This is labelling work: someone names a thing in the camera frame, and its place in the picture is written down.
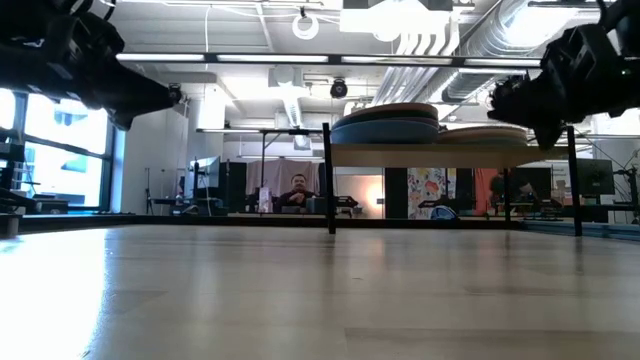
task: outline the wooden floor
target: wooden floor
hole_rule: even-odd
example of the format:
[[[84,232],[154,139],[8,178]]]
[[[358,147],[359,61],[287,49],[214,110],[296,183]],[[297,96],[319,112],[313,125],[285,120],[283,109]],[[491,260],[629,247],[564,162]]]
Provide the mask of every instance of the wooden floor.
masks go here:
[[[640,244],[186,226],[0,241],[0,359],[80,358],[637,360]]]

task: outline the colorful artwork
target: colorful artwork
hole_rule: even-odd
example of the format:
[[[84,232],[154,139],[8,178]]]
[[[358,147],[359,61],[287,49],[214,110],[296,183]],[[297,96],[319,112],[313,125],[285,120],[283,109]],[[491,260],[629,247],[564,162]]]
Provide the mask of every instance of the colorful artwork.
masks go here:
[[[429,219],[432,208],[420,208],[420,204],[425,200],[440,199],[449,181],[449,197],[455,197],[456,191],[456,169],[442,168],[410,168],[407,170],[407,185],[409,196],[409,219]]]

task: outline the desk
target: desk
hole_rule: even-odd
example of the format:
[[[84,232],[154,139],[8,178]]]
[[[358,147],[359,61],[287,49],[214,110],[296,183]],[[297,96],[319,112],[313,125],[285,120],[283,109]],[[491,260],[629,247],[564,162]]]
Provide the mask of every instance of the desk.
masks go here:
[[[574,129],[567,127],[569,146],[541,151],[533,146],[478,146],[478,145],[399,145],[399,144],[332,144],[328,123],[322,124],[325,149],[325,176],[327,184],[327,224],[330,234],[336,233],[333,167],[382,168],[494,168],[505,170],[505,188],[508,188],[508,169],[540,160],[569,157],[572,195],[578,197],[577,167]],[[511,204],[505,195],[506,222],[510,221]],[[580,218],[576,217],[576,235],[581,234]]]

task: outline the man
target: man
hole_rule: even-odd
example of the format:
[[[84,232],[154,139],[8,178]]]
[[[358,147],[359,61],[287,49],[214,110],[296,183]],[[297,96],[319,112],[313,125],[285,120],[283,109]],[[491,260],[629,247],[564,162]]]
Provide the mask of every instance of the man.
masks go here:
[[[304,209],[307,207],[307,199],[315,196],[314,193],[307,191],[307,178],[302,174],[293,175],[291,185],[293,190],[280,195],[273,207],[274,212],[281,213],[285,206],[298,206]]]

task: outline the black table leg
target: black table leg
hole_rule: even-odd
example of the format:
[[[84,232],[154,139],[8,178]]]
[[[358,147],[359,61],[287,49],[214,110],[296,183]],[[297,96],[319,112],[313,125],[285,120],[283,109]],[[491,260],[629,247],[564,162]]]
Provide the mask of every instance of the black table leg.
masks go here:
[[[336,203],[333,194],[333,161],[331,158],[331,131],[329,124],[322,124],[322,137],[324,140],[324,173],[327,183],[327,226],[329,234],[336,233]]]
[[[504,178],[504,220],[506,222],[511,221],[511,194],[509,187],[509,169],[503,169]]]
[[[567,126],[567,140],[569,143],[569,180],[571,181],[571,202],[573,203],[573,226],[575,235],[582,236],[582,205],[580,204],[580,184],[578,183],[576,135],[573,126]]]
[[[267,146],[266,143],[267,142],[267,133],[263,132],[262,133],[262,156],[261,156],[261,162],[262,162],[262,167],[260,168],[260,189],[262,189],[262,187],[264,186],[264,155],[265,152],[267,151]]]

